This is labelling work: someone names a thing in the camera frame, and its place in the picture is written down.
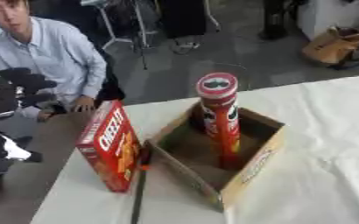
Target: brown bag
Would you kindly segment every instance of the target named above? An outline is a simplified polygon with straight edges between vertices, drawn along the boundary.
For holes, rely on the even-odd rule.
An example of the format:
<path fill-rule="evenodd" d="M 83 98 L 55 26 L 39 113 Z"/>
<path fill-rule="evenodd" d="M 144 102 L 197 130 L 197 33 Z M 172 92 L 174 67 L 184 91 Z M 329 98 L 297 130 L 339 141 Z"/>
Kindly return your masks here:
<path fill-rule="evenodd" d="M 350 59 L 359 49 L 359 31 L 353 28 L 331 27 L 315 38 L 302 52 L 311 60 L 336 66 Z"/>

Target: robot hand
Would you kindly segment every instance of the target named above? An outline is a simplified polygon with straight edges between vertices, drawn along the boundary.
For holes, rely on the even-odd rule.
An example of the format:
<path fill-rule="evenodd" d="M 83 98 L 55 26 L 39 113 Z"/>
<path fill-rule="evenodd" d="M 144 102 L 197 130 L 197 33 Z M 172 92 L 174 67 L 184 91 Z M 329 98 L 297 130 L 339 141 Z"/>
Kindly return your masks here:
<path fill-rule="evenodd" d="M 42 155 L 35 151 L 23 150 L 15 141 L 0 132 L 0 158 L 23 162 L 41 163 Z"/>
<path fill-rule="evenodd" d="M 54 88 L 54 81 L 41 74 L 32 74 L 28 68 L 11 68 L 0 71 L 0 118 L 12 116 L 20 108 L 38 102 L 50 101 L 52 94 L 37 94 L 40 89 Z"/>

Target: pringles lid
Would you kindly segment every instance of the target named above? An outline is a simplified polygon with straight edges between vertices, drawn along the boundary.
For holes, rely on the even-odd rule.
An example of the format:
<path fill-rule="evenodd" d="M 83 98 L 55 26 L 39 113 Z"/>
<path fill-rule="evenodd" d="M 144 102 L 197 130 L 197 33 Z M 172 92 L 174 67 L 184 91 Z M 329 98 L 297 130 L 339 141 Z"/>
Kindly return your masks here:
<path fill-rule="evenodd" d="M 217 100 L 236 95 L 238 80 L 230 73 L 210 73 L 197 82 L 197 93 L 202 98 Z"/>

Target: red cracker box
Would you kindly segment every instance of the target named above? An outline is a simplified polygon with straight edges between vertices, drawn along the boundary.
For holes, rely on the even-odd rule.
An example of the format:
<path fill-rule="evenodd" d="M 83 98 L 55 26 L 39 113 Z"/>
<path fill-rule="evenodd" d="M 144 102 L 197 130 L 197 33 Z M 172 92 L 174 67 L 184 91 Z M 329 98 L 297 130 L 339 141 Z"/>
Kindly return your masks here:
<path fill-rule="evenodd" d="M 121 102 L 104 102 L 76 147 L 111 191 L 128 190 L 141 147 Z"/>

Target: red pringles can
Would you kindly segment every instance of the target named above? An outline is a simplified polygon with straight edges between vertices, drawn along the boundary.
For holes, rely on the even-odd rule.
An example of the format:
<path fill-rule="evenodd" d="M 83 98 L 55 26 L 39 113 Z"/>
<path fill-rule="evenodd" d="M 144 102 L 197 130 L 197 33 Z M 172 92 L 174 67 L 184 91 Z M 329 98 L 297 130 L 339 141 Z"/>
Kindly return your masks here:
<path fill-rule="evenodd" d="M 197 83 L 206 132 L 217 142 L 221 168 L 228 170 L 240 167 L 237 89 L 230 73 L 210 73 Z"/>

